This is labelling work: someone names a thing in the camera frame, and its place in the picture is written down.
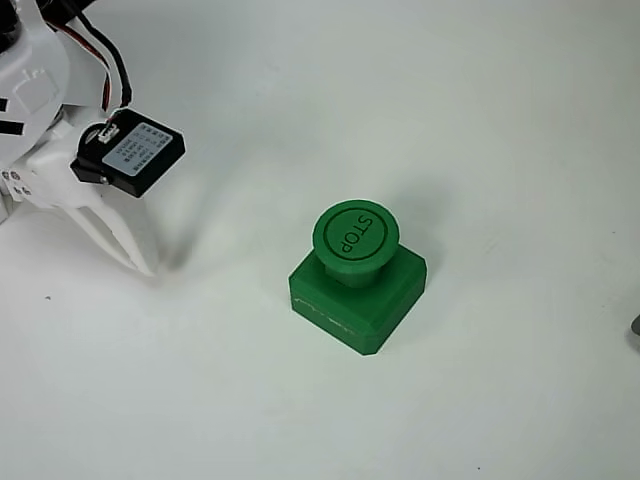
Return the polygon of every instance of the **black wire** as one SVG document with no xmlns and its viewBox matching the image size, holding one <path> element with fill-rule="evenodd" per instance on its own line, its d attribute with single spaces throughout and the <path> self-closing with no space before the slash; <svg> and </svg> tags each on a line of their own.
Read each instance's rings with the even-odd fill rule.
<svg viewBox="0 0 640 480">
<path fill-rule="evenodd" d="M 113 60 L 116 62 L 118 68 L 118 75 L 120 76 L 120 82 L 122 83 L 122 97 L 120 107 L 124 108 L 131 103 L 133 97 L 133 89 L 131 88 L 131 80 L 129 79 L 129 73 L 127 72 L 127 66 L 124 64 L 124 59 L 116 47 L 105 34 L 92 25 L 89 19 L 82 13 L 82 9 L 78 7 L 74 0 L 60 0 L 60 3 L 71 13 L 78 17 L 80 23 L 84 25 L 84 28 L 93 35 L 100 43 L 102 43 L 109 53 L 113 56 Z"/>
<path fill-rule="evenodd" d="M 51 2 L 53 2 L 53 0 L 38 0 L 38 7 L 40 7 L 40 10 L 44 10 L 51 5 Z"/>
</svg>

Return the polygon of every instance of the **sticker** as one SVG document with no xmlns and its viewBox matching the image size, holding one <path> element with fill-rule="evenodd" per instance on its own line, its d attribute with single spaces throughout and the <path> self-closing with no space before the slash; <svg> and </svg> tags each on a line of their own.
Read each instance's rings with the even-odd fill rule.
<svg viewBox="0 0 640 480">
<path fill-rule="evenodd" d="M 148 123 L 141 123 L 111 150 L 102 163 L 135 177 L 173 140 Z"/>
</svg>

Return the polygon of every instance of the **black object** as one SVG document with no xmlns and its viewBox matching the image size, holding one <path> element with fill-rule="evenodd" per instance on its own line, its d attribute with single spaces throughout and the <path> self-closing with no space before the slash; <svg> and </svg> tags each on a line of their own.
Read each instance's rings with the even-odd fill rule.
<svg viewBox="0 0 640 480">
<path fill-rule="evenodd" d="M 113 185 L 140 198 L 185 153 L 180 133 L 121 110 L 84 133 L 71 169 L 81 182 Z"/>
<path fill-rule="evenodd" d="M 24 133 L 24 123 L 0 120 L 0 134 L 20 136 Z"/>
<path fill-rule="evenodd" d="M 20 24 L 11 0 L 0 0 L 0 55 L 15 43 Z"/>
<path fill-rule="evenodd" d="M 640 317 L 631 324 L 631 331 L 640 337 Z"/>
<path fill-rule="evenodd" d="M 82 11 L 95 1 L 74 0 L 74 3 Z M 38 6 L 45 19 L 58 25 L 66 25 L 76 17 L 76 14 L 67 10 L 60 0 L 38 0 Z"/>
</svg>

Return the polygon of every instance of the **black battery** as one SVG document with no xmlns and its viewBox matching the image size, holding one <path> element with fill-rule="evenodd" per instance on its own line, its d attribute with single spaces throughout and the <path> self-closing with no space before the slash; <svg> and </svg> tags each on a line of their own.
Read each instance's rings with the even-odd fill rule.
<svg viewBox="0 0 640 480">
<path fill-rule="evenodd" d="M 126 109 L 83 134 L 71 169 L 82 182 L 112 185 L 140 198 L 185 153 L 182 134 Z"/>
</svg>

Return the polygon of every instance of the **red wire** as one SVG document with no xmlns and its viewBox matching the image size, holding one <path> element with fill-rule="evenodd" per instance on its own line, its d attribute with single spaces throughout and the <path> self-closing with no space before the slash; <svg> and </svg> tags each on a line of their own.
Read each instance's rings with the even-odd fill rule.
<svg viewBox="0 0 640 480">
<path fill-rule="evenodd" d="M 109 62 L 107 59 L 100 53 L 100 51 L 91 45 L 89 41 L 84 38 L 80 33 L 76 32 L 73 28 L 68 27 L 66 25 L 57 25 L 53 22 L 48 22 L 53 25 L 57 30 L 61 30 L 75 41 L 77 41 L 82 47 L 84 47 L 89 53 L 93 56 L 97 57 L 107 69 L 109 69 Z M 102 109 L 106 112 L 109 109 L 109 103 L 111 102 L 111 79 L 109 78 L 109 74 L 107 73 L 104 81 L 104 86 L 102 88 Z"/>
</svg>

